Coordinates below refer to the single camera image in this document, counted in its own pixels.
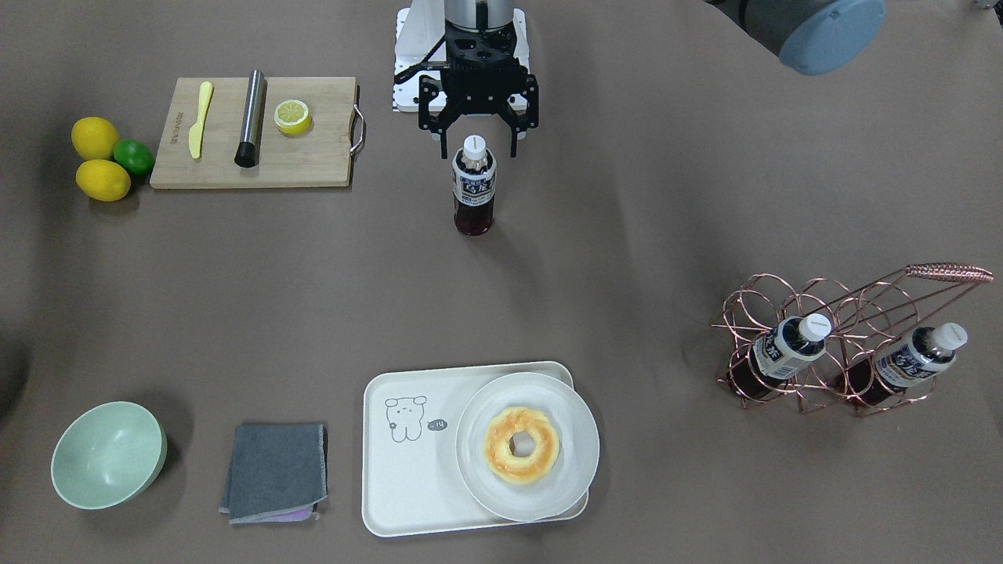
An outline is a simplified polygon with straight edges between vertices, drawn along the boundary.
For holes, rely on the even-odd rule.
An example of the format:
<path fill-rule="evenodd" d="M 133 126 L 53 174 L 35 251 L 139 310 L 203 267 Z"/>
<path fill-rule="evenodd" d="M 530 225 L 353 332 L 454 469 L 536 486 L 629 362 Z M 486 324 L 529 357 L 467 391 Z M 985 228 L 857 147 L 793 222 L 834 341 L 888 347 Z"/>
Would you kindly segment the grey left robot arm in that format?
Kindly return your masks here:
<path fill-rule="evenodd" d="M 882 27 L 885 1 L 709 1 L 799 74 L 843 67 Z"/>

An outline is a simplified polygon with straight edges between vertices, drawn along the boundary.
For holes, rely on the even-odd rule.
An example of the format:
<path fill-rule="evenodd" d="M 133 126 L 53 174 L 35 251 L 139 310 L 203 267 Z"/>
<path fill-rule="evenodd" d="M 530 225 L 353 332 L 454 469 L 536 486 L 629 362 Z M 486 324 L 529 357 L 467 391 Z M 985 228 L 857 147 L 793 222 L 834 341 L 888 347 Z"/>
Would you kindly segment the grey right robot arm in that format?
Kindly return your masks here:
<path fill-rule="evenodd" d="M 497 114 L 511 129 L 511 157 L 522 133 L 540 124 L 538 83 L 516 58 L 517 34 L 512 1 L 447 1 L 444 35 L 411 73 L 436 69 L 440 77 L 420 76 L 418 125 L 440 140 L 448 157 L 447 130 L 462 115 Z M 444 46 L 444 63 L 429 58 Z"/>

